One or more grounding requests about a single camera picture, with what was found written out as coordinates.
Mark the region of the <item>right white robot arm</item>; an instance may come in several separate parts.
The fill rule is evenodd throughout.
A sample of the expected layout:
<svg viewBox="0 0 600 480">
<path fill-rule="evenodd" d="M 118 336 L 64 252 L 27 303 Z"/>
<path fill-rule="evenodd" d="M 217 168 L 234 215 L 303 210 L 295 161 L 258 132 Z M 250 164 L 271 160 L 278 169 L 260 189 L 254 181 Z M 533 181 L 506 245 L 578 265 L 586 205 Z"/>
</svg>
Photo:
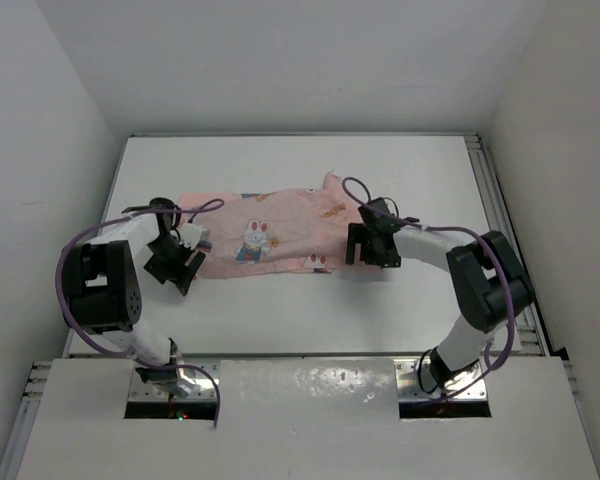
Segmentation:
<svg viewBox="0 0 600 480">
<path fill-rule="evenodd" d="M 345 263 L 399 268 L 415 260 L 450 275 L 459 317 L 444 340 L 421 356 L 419 389 L 443 394 L 446 384 L 488 354 L 497 330 L 516 330 L 516 317 L 535 302 L 532 282 L 499 231 L 483 235 L 460 227 L 426 227 L 392 214 L 383 198 L 359 206 L 348 227 Z"/>
</svg>

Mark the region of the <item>pink cartoon pillowcase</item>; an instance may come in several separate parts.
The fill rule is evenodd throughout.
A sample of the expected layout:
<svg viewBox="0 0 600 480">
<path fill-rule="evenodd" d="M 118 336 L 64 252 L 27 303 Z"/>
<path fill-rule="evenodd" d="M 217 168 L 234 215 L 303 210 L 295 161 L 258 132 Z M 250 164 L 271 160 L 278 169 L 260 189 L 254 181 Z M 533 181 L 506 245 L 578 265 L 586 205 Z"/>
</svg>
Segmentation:
<svg viewBox="0 0 600 480">
<path fill-rule="evenodd" d="M 358 204 L 332 173 L 318 189 L 270 193 L 185 193 L 186 210 L 219 198 L 224 205 L 193 222 L 209 230 L 199 275 L 230 279 L 273 273 L 328 273 L 346 267 L 348 227 L 361 221 Z"/>
</svg>

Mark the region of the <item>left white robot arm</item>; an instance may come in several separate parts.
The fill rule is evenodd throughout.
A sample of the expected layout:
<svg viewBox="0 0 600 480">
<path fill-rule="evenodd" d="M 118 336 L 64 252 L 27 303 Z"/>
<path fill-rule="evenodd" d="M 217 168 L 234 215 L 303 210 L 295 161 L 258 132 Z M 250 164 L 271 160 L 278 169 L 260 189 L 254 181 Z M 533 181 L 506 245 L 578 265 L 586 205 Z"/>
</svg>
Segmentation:
<svg viewBox="0 0 600 480">
<path fill-rule="evenodd" d="M 199 247 L 210 237 L 195 215 L 163 197 L 128 207 L 120 219 L 72 240 L 56 275 L 67 324 L 93 349 L 134 360 L 143 383 L 179 398 L 198 390 L 201 375 L 144 318 L 137 270 L 186 296 L 206 259 Z"/>
</svg>

